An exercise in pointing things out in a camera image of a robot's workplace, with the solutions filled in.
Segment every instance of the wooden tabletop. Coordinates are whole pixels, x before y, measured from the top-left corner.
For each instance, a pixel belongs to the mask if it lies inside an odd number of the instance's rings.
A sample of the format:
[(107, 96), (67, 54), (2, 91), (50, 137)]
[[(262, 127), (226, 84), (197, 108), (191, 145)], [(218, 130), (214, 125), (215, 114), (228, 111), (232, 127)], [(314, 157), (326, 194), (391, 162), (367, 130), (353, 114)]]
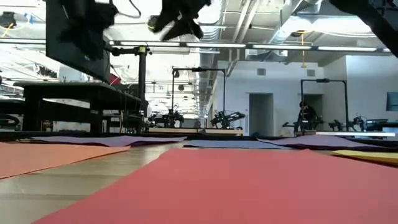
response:
[(182, 146), (183, 142), (134, 147), (127, 152), (0, 180), (0, 223), (32, 223)]

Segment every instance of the purple paper sheet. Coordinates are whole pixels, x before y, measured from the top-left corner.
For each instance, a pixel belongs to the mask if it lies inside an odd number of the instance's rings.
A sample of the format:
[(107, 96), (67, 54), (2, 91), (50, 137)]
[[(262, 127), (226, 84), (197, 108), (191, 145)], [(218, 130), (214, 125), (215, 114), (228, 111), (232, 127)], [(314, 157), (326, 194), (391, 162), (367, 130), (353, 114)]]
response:
[(152, 137), (135, 137), (135, 136), (117, 136), (106, 138), (76, 138), (67, 136), (50, 136), (50, 137), (32, 137), (34, 140), (51, 142), (51, 143), (69, 143), (69, 144), (101, 144), (109, 147), (123, 147), (133, 144), (158, 144), (168, 142), (180, 142), (187, 137), (180, 138), (152, 138)]
[(289, 147), (311, 147), (312, 149), (333, 149), (333, 148), (355, 148), (355, 149), (375, 149), (383, 148), (381, 146), (373, 146), (370, 144), (363, 144), (354, 141), (350, 141), (344, 138), (335, 136), (322, 136), (322, 135), (311, 135), (311, 136), (300, 136), (297, 138), (285, 138), (280, 140), (265, 140), (258, 139), (262, 142), (276, 144), (278, 146), (289, 146)]

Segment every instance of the yellow paper sheet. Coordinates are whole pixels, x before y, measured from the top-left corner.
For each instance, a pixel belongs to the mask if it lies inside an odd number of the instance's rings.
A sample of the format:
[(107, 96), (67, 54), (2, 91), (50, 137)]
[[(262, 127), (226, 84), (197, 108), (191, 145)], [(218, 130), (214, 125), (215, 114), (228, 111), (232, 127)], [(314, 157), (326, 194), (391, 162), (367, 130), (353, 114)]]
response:
[(360, 152), (351, 150), (337, 150), (334, 151), (332, 155), (398, 165), (398, 153), (396, 152)]

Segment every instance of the computer screen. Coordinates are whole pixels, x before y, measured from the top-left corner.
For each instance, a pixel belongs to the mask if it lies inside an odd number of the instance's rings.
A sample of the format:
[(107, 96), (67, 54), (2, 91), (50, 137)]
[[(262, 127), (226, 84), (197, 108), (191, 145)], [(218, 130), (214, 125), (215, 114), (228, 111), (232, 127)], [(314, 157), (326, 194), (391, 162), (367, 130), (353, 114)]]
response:
[[(90, 60), (73, 42), (60, 41), (60, 34), (68, 29), (68, 17), (59, 2), (55, 0), (46, 2), (46, 56), (109, 83), (111, 65), (109, 52), (104, 50), (102, 59)], [(81, 4), (79, 14), (84, 13), (86, 0), (76, 2)]]

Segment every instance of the red paper sheet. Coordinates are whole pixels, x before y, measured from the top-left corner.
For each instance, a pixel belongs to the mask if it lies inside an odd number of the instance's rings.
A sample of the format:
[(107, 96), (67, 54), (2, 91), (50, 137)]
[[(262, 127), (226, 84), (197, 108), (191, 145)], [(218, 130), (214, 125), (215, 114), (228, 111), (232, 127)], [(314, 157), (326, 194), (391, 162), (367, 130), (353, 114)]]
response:
[(176, 149), (36, 223), (395, 224), (398, 169), (311, 151)]
[(129, 148), (0, 142), (0, 179), (122, 152)]

